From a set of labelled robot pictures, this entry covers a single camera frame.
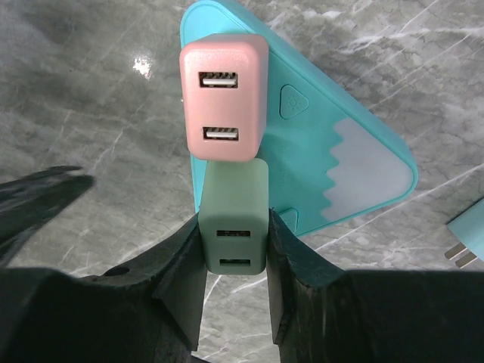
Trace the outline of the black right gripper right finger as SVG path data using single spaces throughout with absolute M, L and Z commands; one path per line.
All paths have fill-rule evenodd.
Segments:
M 282 362 L 481 362 L 478 271 L 348 270 L 269 214 L 268 295 Z

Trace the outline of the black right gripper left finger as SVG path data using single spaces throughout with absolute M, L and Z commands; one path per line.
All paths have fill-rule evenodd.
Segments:
M 1 271 L 3 362 L 191 362 L 206 267 L 196 218 L 100 276 Z

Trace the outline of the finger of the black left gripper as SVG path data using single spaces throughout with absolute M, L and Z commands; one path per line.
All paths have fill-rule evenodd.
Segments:
M 53 166 L 2 183 L 1 260 L 12 260 L 39 229 L 94 184 L 80 166 Z

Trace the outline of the green plug adapter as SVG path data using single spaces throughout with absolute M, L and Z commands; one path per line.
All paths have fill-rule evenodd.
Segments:
M 207 269 L 217 275 L 260 274 L 268 224 L 267 163 L 209 161 L 198 213 Z

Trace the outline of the teal triangular power strip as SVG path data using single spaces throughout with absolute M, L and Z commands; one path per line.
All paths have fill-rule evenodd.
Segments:
M 407 197 L 418 180 L 407 144 L 385 123 L 234 1 L 198 1 L 183 45 L 215 33 L 255 33 L 269 46 L 268 116 L 259 158 L 269 206 L 298 236 Z

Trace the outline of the pink plug adapter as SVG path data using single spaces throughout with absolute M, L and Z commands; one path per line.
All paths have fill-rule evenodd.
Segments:
M 246 162 L 267 124 L 269 47 L 256 34 L 212 34 L 179 56 L 188 150 L 199 160 Z

